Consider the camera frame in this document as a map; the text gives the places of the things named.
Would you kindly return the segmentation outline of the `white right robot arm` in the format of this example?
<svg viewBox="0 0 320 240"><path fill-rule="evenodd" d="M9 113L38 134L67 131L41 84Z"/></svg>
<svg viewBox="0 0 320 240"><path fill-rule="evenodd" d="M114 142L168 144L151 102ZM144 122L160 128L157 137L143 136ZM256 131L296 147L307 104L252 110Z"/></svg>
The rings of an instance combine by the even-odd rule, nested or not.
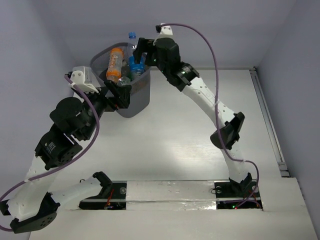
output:
<svg viewBox="0 0 320 240"><path fill-rule="evenodd" d="M145 64L157 67L172 86L193 100L211 119L216 131L210 140L223 154L229 172L230 190L235 196L242 196L248 191L252 180L239 144L244 114L236 113L223 104L196 69L181 60L171 26L157 26L156 30L159 33L156 39L139 38L133 52L135 62L140 62L142 55L146 54Z"/></svg>

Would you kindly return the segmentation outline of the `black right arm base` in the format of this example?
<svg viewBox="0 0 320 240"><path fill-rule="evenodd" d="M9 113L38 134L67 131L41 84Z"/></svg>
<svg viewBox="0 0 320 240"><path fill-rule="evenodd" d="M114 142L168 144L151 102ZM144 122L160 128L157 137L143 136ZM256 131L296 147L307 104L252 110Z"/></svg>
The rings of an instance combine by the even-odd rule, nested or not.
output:
<svg viewBox="0 0 320 240"><path fill-rule="evenodd" d="M218 210L263 209L257 182L250 173L241 183L231 179L215 182L210 193L216 197Z"/></svg>

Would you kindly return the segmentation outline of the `long orange capped bottle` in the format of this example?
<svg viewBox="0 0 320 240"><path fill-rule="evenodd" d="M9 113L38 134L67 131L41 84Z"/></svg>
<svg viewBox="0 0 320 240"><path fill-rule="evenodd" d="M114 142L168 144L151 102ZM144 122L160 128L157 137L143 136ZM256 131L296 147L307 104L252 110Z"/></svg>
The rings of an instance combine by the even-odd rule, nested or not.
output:
<svg viewBox="0 0 320 240"><path fill-rule="evenodd" d="M122 76L122 64L124 60L124 52L121 48L115 47L110 51L109 63L106 71L106 79L117 83Z"/></svg>

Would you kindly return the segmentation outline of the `clear bottle blue label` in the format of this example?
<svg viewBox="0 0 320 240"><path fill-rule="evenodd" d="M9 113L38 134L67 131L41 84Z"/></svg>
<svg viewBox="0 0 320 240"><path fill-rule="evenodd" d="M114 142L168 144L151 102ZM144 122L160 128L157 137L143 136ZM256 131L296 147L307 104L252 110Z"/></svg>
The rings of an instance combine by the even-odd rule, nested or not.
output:
<svg viewBox="0 0 320 240"><path fill-rule="evenodd" d="M123 87L123 86L130 85L130 83L131 83L131 79L127 76L123 76L118 79L117 85L120 87Z"/></svg>

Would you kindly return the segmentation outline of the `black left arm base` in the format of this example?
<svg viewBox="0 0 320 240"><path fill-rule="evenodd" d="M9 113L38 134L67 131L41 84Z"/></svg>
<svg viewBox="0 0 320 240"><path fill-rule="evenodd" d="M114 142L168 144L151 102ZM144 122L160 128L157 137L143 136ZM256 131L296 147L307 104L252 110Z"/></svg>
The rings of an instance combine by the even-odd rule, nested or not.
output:
<svg viewBox="0 0 320 240"><path fill-rule="evenodd" d="M99 180L101 190L98 195L79 202L81 210L125 210L127 201L127 181L114 181L102 171L95 172L93 177Z"/></svg>

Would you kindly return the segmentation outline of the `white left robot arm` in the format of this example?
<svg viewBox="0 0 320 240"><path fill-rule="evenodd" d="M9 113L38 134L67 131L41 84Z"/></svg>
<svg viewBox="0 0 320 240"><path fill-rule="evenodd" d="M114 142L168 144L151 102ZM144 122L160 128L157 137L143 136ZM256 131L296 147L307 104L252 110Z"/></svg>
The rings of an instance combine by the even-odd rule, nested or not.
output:
<svg viewBox="0 0 320 240"><path fill-rule="evenodd" d="M11 188L15 196L1 196L1 213L12 217L3 231L21 234L41 230L53 222L64 206L77 208L86 198L113 194L112 181L101 171L65 191L49 192L49 188L60 171L88 151L80 141L94 144L103 113L128 108L132 88L112 80L95 87L86 82L81 71L64 77L75 95L62 99L50 113L53 124L37 144L25 179Z"/></svg>

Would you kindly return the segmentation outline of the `crushed clear bottle white cap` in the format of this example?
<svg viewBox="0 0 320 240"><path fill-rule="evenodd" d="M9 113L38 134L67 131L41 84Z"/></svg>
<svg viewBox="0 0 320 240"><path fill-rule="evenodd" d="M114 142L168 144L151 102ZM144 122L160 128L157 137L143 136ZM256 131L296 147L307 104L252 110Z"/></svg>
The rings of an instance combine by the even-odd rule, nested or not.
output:
<svg viewBox="0 0 320 240"><path fill-rule="evenodd" d="M131 73L130 65L126 61L123 61L121 65L121 76L128 77L130 73Z"/></svg>

